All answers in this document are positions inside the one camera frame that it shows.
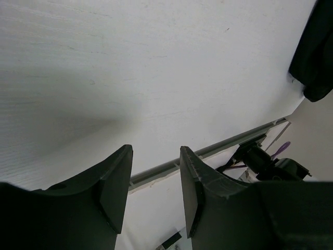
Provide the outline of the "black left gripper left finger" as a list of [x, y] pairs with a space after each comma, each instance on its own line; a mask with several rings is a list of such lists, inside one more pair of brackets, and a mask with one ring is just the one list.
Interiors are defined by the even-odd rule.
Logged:
[[133, 149], [46, 190], [1, 183], [1, 249], [114, 249], [122, 231]]

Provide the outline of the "black skirt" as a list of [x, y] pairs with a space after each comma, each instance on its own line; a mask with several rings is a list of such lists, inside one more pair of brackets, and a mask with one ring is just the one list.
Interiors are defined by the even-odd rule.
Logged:
[[332, 1], [317, 1], [289, 67], [293, 78], [304, 85], [311, 102], [332, 91]]

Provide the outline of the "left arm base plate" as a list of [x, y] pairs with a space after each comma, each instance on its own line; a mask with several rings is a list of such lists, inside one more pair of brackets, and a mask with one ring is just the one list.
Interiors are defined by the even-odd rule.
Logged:
[[160, 244], [156, 250], [182, 250], [185, 249], [186, 243], [186, 233], [185, 231], [178, 231], [170, 238], [165, 240], [162, 244]]

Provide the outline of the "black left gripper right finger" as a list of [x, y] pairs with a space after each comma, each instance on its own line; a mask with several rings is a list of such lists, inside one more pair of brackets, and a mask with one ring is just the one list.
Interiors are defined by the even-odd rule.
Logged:
[[193, 249], [332, 249], [332, 183], [282, 170], [246, 183], [180, 149], [186, 232]]

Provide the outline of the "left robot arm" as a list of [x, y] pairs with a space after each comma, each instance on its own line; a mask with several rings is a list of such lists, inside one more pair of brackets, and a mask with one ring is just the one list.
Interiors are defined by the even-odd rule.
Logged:
[[[1, 183], [1, 249], [114, 249], [121, 233], [133, 149], [123, 145], [46, 190]], [[193, 249], [332, 249], [332, 183], [306, 182], [291, 159], [258, 147], [242, 161], [246, 183], [180, 149], [187, 236]]]

